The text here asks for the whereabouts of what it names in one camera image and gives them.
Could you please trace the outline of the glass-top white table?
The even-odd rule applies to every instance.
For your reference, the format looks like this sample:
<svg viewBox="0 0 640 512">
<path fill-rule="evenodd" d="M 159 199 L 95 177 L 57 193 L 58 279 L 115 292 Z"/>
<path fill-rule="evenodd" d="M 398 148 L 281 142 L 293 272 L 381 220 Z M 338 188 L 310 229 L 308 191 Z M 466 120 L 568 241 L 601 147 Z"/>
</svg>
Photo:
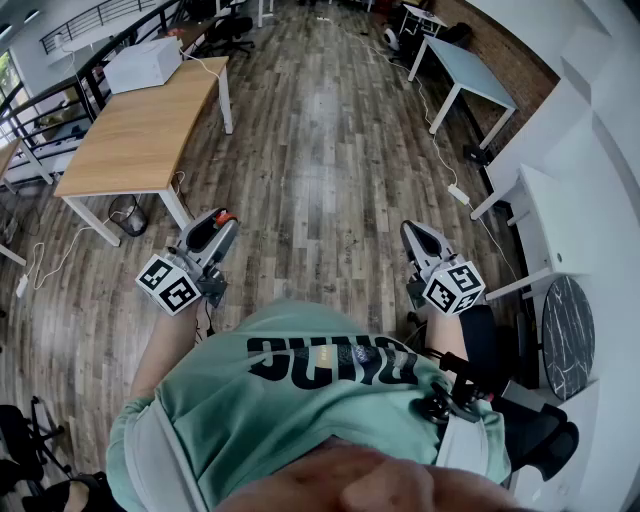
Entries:
<svg viewBox="0 0 640 512">
<path fill-rule="evenodd" d="M 503 115 L 479 144 L 480 149 L 486 149 L 516 111 L 516 103 L 501 82 L 477 55 L 427 35 L 424 36 L 413 66 L 409 71 L 409 82 L 414 80 L 428 48 L 432 50 L 437 60 L 453 80 L 453 86 L 431 123 L 429 133 L 431 135 L 436 134 L 459 92 L 466 90 L 505 109 Z"/>
</svg>

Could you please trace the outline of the small wooden table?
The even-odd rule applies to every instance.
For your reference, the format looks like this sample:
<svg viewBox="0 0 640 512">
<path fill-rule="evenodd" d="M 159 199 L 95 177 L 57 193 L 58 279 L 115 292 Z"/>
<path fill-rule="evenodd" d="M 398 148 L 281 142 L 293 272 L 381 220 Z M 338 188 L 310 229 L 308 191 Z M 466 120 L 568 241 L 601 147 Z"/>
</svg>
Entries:
<svg viewBox="0 0 640 512">
<path fill-rule="evenodd" d="M 25 144 L 25 142 L 21 138 L 16 138 L 7 146 L 0 149 L 0 185 L 4 185 L 13 195 L 17 194 L 17 190 L 7 179 L 6 174 L 14 156 L 18 152 L 20 152 L 26 158 L 29 164 L 33 164 L 35 166 L 37 172 L 41 175 L 41 177 L 47 184 L 53 184 L 52 177 L 45 170 L 40 161 L 36 158 L 32 150 Z"/>
</svg>

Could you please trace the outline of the black bag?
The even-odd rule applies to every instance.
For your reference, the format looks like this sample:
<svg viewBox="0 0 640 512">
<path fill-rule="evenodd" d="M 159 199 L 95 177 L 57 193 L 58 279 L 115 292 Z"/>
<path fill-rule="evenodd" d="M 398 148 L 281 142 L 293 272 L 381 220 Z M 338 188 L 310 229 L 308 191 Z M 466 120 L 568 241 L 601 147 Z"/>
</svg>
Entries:
<svg viewBox="0 0 640 512">
<path fill-rule="evenodd" d="M 468 24 L 459 22 L 440 31 L 437 38 L 454 46 L 467 49 L 472 38 L 472 29 Z"/>
</svg>

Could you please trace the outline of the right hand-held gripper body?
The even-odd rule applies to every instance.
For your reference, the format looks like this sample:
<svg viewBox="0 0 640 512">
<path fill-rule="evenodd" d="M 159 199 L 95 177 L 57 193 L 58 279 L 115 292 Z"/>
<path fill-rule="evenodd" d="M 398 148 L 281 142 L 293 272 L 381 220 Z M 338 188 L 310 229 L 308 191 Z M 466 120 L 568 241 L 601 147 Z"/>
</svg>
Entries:
<svg viewBox="0 0 640 512">
<path fill-rule="evenodd" d="M 416 310 L 430 305 L 446 316 L 471 308 L 485 290 L 485 283 L 471 261 L 454 254 L 447 261 L 415 273 L 407 283 Z"/>
</svg>

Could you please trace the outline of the person's left forearm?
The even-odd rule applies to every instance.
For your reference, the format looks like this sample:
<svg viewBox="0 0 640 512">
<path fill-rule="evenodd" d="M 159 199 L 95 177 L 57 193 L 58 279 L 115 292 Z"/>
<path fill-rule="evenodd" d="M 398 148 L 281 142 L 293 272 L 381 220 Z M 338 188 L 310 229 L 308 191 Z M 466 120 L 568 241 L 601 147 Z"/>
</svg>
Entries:
<svg viewBox="0 0 640 512">
<path fill-rule="evenodd" d="M 201 300 L 170 316 L 161 312 L 134 376 L 130 398 L 152 398 L 156 387 L 196 344 Z"/>
</svg>

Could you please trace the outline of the black metal railing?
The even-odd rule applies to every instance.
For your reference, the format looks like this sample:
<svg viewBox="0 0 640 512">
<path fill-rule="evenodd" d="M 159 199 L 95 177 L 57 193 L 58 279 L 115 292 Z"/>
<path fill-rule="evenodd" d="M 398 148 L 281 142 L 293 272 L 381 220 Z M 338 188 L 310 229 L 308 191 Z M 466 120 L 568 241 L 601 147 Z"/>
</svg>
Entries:
<svg viewBox="0 0 640 512">
<path fill-rule="evenodd" d="M 112 96 L 105 69 L 119 51 L 146 42 L 184 19 L 186 0 L 163 0 L 128 26 L 108 37 L 85 61 L 75 60 L 71 75 L 60 79 L 25 103 L 13 101 L 24 90 L 18 83 L 0 102 L 0 149 L 16 139 L 25 147 L 10 160 L 22 169 L 33 155 L 41 165 L 71 156 Z"/>
</svg>

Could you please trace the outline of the small white table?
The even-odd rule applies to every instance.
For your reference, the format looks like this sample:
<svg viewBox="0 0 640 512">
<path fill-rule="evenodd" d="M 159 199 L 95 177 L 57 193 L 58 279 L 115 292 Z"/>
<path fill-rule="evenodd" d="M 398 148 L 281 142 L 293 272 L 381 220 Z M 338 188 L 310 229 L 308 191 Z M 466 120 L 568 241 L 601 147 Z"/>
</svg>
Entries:
<svg viewBox="0 0 640 512">
<path fill-rule="evenodd" d="M 403 7 L 405 16 L 401 24 L 400 34 L 416 35 L 422 33 L 436 37 L 441 29 L 447 27 L 445 22 L 430 11 L 407 3 L 404 3 Z"/>
</svg>

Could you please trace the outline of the black office chair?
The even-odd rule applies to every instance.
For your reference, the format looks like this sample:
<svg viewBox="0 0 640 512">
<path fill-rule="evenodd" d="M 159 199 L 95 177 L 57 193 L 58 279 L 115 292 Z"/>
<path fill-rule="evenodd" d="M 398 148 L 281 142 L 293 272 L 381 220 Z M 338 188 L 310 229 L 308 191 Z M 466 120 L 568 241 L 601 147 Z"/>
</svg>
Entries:
<svg viewBox="0 0 640 512">
<path fill-rule="evenodd" d="M 205 54 L 212 56 L 219 51 L 224 55 L 240 51 L 250 55 L 250 48 L 255 47 L 251 40 L 244 36 L 253 29 L 253 19 L 249 16 L 227 15 L 215 22 L 206 32 L 207 43 Z"/>
<path fill-rule="evenodd" d="M 504 419 L 512 473 L 530 466 L 539 471 L 543 481 L 548 481 L 576 452 L 579 430 L 563 410 L 544 403 L 535 411 L 503 397 L 494 398 L 492 407 Z"/>
<path fill-rule="evenodd" d="M 49 462 L 70 479 L 71 466 L 62 464 L 49 446 L 65 432 L 62 425 L 53 425 L 37 396 L 31 398 L 29 417 L 17 406 L 0 405 L 0 448 L 8 455 L 0 457 L 0 497 L 13 492 L 20 481 L 26 481 L 33 494 L 42 494 L 44 466 Z"/>
</svg>

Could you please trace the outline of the black clamp mount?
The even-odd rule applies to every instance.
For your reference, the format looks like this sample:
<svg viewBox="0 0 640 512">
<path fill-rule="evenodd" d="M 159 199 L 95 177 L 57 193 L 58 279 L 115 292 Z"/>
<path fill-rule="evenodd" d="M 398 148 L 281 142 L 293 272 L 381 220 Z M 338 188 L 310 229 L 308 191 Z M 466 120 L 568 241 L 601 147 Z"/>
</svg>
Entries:
<svg viewBox="0 0 640 512">
<path fill-rule="evenodd" d="M 481 399 L 493 399 L 493 394 L 482 391 L 474 384 L 455 384 L 447 391 L 441 384 L 431 384 L 433 394 L 416 402 L 417 412 L 436 425 L 446 425 L 452 417 L 477 423 L 481 416 L 476 403 Z"/>
</svg>

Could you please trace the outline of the round black marble table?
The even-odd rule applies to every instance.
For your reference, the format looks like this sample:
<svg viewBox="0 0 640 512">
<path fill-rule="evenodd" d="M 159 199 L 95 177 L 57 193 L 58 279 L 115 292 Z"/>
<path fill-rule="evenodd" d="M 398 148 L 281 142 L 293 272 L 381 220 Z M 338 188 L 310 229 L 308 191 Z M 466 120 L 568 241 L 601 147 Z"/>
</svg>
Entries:
<svg viewBox="0 0 640 512">
<path fill-rule="evenodd" d="M 588 384 L 595 356 L 595 326 L 581 286 L 562 276 L 550 286 L 542 312 L 543 364 L 553 394 L 566 401 Z"/>
</svg>

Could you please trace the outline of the white box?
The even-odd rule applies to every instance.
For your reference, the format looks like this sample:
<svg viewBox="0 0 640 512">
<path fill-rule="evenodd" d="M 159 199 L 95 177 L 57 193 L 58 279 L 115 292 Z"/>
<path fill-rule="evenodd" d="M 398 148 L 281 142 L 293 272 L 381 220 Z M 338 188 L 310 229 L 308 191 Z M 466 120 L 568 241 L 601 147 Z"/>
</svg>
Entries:
<svg viewBox="0 0 640 512">
<path fill-rule="evenodd" d="M 123 49 L 104 67 L 111 93 L 164 85 L 182 62 L 180 49 L 175 36 Z"/>
</svg>

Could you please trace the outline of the black device box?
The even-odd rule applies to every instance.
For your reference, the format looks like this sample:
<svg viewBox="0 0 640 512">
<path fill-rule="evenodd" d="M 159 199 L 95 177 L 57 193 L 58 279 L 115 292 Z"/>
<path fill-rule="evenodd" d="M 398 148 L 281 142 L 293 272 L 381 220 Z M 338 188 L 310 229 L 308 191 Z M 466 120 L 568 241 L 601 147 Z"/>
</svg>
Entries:
<svg viewBox="0 0 640 512">
<path fill-rule="evenodd" d="M 504 339 L 488 305 L 473 306 L 459 315 L 467 359 L 451 352 L 440 358 L 440 369 L 455 375 L 451 391 L 458 405 L 500 396 L 510 379 Z"/>
</svg>

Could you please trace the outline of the person's green T-shirt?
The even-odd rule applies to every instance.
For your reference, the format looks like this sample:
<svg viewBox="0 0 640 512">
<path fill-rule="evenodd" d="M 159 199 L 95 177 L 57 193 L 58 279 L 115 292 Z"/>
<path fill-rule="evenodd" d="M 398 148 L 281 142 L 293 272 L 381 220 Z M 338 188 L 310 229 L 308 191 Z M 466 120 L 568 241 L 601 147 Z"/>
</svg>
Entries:
<svg viewBox="0 0 640 512">
<path fill-rule="evenodd" d="M 214 512 L 239 488 L 337 438 L 504 488 L 503 417 L 476 407 L 472 429 L 416 410 L 454 377 L 427 356 L 316 303 L 278 300 L 198 340 L 115 419 L 107 480 L 126 512 Z"/>
</svg>

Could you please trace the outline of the white desk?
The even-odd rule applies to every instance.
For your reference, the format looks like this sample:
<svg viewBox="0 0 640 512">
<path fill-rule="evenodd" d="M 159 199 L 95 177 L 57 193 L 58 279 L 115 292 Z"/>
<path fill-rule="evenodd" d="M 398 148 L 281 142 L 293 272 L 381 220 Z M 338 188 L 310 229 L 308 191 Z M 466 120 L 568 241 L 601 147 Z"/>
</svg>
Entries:
<svg viewBox="0 0 640 512">
<path fill-rule="evenodd" d="M 530 166 L 520 165 L 514 181 L 489 195 L 472 210 L 470 218 L 480 219 L 499 201 L 513 203 L 519 194 L 524 195 L 524 206 L 512 209 L 514 215 L 508 224 L 513 226 L 531 218 L 541 237 L 546 262 L 528 276 L 487 293 L 488 301 L 527 286 L 534 288 L 552 277 L 588 275 L 594 269 L 594 249 L 589 242 L 584 201 L 568 183 Z"/>
</svg>

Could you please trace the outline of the light wooden table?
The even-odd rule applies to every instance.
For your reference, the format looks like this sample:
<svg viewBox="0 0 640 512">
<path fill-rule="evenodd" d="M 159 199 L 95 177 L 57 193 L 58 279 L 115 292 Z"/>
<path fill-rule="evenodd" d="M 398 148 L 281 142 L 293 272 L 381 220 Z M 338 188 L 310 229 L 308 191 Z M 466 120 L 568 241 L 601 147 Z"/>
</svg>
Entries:
<svg viewBox="0 0 640 512">
<path fill-rule="evenodd" d="M 192 220 L 172 179 L 211 93 L 218 92 L 225 133 L 233 133 L 227 56 L 181 63 L 162 86 L 114 95 L 76 149 L 55 196 L 114 247 L 120 238 L 84 197 L 157 194 L 180 228 Z"/>
</svg>

